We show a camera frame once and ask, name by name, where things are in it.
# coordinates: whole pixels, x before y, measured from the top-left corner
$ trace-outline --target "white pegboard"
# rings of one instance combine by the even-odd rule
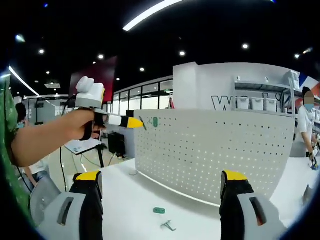
[[[245,174],[270,198],[283,174],[294,135],[292,117],[209,110],[136,110],[136,169],[200,201],[220,204],[221,173]]]

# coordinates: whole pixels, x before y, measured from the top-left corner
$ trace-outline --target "chair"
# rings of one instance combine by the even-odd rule
[[[30,212],[36,226],[44,220],[45,209],[61,194],[50,177],[42,178],[30,195]]]

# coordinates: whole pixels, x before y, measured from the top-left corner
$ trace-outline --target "hand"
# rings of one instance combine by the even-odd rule
[[[85,125],[95,119],[95,113],[91,110],[78,109],[67,113],[61,118],[68,138],[71,140],[80,140],[84,137]],[[99,134],[94,133],[94,131],[99,131],[101,129],[104,129],[104,127],[92,125],[91,138],[98,138]]]

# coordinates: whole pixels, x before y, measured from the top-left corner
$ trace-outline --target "ceiling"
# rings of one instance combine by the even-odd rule
[[[2,2],[1,22],[8,24],[2,29],[1,66],[11,65],[41,95],[68,94],[71,74],[99,61],[99,54],[118,56],[115,92],[170,76],[173,66],[189,62],[263,63],[320,78],[317,1],[185,0],[123,31],[161,1],[48,0],[48,7],[37,0]],[[16,42],[17,34],[25,43]],[[310,47],[312,52],[302,54]],[[179,56],[181,50],[186,56]],[[44,84],[52,81],[61,89],[47,89]],[[11,86],[14,96],[34,95],[15,77]]]

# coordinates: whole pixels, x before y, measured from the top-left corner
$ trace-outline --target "white table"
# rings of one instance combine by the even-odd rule
[[[71,140],[67,142],[64,146],[74,155],[79,155],[91,151],[92,149],[95,149],[100,144],[102,144],[101,141],[90,138],[89,140],[85,141]]]
[[[80,161],[81,161],[82,157],[86,158],[86,156],[84,156],[84,153],[89,152],[93,149],[97,149],[99,161],[100,161],[100,166],[101,166],[101,168],[104,168],[105,165],[104,165],[104,160],[102,157],[102,150],[103,150],[104,146],[100,140],[93,139],[93,138],[90,138],[89,140],[85,140],[85,141],[71,140],[71,141],[67,142],[64,146],[66,149],[68,149],[72,153],[73,162],[75,162],[74,155],[76,155],[76,156],[81,155],[81,158],[80,158]]]
[[[135,160],[101,169],[104,208],[102,232],[112,240],[215,240],[221,237],[219,208],[178,195],[137,174]],[[301,210],[301,199],[319,175],[308,167],[307,158],[289,158],[283,176],[270,201],[289,227]],[[153,213],[153,208],[166,210]],[[171,220],[176,231],[161,228]]]
[[[131,176],[134,169],[132,159],[101,170],[104,239],[220,239],[218,207],[178,195],[140,174]],[[156,207],[165,214],[154,213]],[[176,231],[160,227],[168,220]]]

